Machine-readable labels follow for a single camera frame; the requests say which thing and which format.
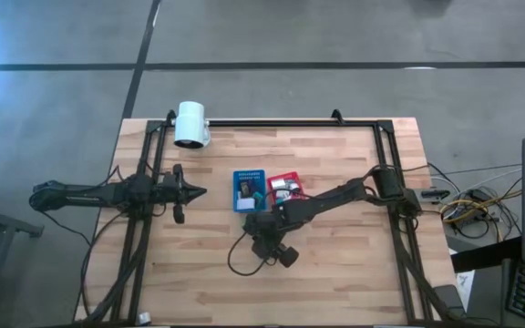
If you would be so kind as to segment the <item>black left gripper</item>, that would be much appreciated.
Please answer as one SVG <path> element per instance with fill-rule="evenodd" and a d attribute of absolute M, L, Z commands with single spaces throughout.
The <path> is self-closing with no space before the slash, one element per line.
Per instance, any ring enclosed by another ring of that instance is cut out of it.
<path fill-rule="evenodd" d="M 205 188 L 194 186 L 187 181 L 182 182 L 182 178 L 182 166 L 181 164 L 175 164 L 171 171 L 163 174 L 163 180 L 160 183 L 161 203 L 173 204 L 173 218 L 177 224 L 185 222 L 182 201 L 193 201 L 206 193 Z"/>

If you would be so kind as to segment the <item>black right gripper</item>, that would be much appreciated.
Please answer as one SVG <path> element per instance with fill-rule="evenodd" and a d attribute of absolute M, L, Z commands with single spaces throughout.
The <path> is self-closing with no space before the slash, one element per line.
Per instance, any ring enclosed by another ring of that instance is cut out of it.
<path fill-rule="evenodd" d="M 285 246 L 283 238 L 288 232 L 298 229 L 298 223 L 288 223 L 280 215 L 270 212 L 250 213 L 243 225 L 243 230 L 252 237 L 252 252 L 264 262 L 276 260 L 285 268 L 297 261 L 299 252 Z"/>

